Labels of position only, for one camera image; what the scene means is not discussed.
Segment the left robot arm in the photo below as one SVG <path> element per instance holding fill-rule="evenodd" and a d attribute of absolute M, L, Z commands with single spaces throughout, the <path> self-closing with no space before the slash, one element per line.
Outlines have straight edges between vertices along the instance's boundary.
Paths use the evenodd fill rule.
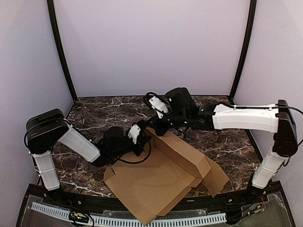
<path fill-rule="evenodd" d="M 144 120 L 134 123 L 128 131 L 111 127 L 103 133 L 98 143 L 88 139 L 64 118 L 60 109 L 53 109 L 29 119 L 26 122 L 24 144 L 33 157 L 37 171 L 48 191 L 60 188 L 60 182 L 52 159 L 52 149 L 61 143 L 83 157 L 95 167 L 103 167 L 117 161 L 136 165 L 146 161 L 151 152 L 140 161 L 127 161 L 122 156 L 133 152 L 140 156 L 151 137 L 145 133 Z"/>

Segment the brown cardboard box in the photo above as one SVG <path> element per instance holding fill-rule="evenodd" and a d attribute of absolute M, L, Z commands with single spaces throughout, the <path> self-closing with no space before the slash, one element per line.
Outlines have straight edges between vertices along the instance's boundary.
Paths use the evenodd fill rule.
<path fill-rule="evenodd" d="M 203 184 L 212 197 L 229 177 L 212 159 L 171 132 L 157 136 L 147 128 L 151 152 L 140 164 L 116 162 L 104 173 L 104 182 L 143 225 L 168 214 L 190 191 Z"/>

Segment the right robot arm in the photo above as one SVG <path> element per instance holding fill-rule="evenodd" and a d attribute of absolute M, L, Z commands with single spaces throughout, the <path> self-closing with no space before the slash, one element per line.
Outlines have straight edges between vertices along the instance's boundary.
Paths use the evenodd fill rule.
<path fill-rule="evenodd" d="M 264 131 L 273 135 L 272 146 L 262 159 L 260 167 L 251 177 L 250 185 L 264 189 L 281 167 L 287 166 L 290 158 L 298 151 L 302 141 L 297 138 L 296 124 L 291 107 L 280 99 L 269 105 L 232 105 L 224 102 L 198 106 L 185 87 L 167 92 L 164 97 L 149 92 L 145 103 L 153 109 L 156 116 L 151 127 L 158 136 L 169 129 L 193 131 L 245 130 Z"/>

